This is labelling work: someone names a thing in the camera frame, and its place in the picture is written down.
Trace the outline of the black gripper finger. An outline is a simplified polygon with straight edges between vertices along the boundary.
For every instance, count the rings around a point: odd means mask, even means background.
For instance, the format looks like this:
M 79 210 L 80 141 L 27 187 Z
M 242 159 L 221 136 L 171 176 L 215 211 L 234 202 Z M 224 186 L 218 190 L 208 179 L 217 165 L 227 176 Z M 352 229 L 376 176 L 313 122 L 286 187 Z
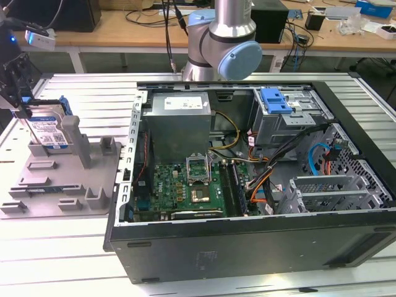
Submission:
M 14 60 L 1 64 L 1 109 L 12 111 L 16 118 L 30 119 L 32 112 L 24 98 L 33 99 L 30 58 L 22 53 Z

